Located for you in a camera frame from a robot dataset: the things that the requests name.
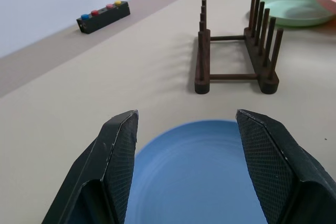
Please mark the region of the green plate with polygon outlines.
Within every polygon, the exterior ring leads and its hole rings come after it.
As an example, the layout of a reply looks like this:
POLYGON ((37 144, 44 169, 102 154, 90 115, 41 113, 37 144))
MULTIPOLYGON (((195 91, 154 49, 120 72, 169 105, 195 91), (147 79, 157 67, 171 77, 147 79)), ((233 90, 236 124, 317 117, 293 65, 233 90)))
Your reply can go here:
POLYGON ((262 0, 270 9, 276 24, 288 27, 310 27, 324 24, 335 16, 316 0, 262 0))

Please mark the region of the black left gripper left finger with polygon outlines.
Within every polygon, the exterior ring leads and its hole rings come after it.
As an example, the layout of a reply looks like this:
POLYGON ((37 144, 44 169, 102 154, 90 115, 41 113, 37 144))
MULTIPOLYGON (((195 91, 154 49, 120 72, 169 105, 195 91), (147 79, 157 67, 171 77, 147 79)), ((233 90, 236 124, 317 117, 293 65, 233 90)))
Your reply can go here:
POLYGON ((41 224, 124 224, 139 115, 112 117, 74 161, 41 224))

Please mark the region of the blue plate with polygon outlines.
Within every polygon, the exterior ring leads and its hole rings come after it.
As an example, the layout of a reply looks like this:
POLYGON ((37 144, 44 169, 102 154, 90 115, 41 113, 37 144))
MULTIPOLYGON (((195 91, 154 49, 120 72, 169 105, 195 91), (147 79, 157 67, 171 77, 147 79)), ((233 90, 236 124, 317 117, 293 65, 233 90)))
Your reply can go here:
POLYGON ((186 123, 141 149, 124 224, 267 224, 237 123, 186 123))

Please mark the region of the dark dish rack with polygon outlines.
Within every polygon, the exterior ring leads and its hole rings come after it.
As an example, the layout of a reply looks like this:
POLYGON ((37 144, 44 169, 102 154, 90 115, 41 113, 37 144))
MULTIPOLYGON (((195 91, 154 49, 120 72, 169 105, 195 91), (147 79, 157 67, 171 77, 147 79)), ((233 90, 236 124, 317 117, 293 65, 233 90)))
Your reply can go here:
POLYGON ((264 94, 274 94, 279 85, 276 64, 283 37, 283 29, 275 30, 276 18, 270 17, 270 9, 261 0, 251 0, 248 27, 243 35, 211 36, 207 28, 207 0, 202 0, 199 31, 197 37, 197 59, 194 89, 198 94, 206 94, 211 81, 256 80, 264 94), (211 74, 211 42, 243 41, 245 43, 254 73, 251 74, 211 74))

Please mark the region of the black box with coloured buttons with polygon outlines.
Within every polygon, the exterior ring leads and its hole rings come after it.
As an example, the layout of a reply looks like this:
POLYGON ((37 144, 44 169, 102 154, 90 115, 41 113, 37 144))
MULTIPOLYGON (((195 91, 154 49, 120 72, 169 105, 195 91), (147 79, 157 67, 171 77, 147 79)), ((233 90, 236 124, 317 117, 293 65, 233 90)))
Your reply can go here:
POLYGON ((115 1, 104 8, 92 10, 90 14, 82 14, 76 21, 82 33, 91 34, 130 14, 127 1, 115 1))

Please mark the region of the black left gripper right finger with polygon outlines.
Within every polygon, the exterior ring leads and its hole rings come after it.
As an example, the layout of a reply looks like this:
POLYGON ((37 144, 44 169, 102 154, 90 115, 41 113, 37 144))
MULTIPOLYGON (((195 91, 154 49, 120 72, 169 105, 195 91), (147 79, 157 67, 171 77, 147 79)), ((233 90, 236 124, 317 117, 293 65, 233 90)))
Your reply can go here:
POLYGON ((336 224, 336 181, 285 126, 241 109, 236 120, 267 223, 336 224))

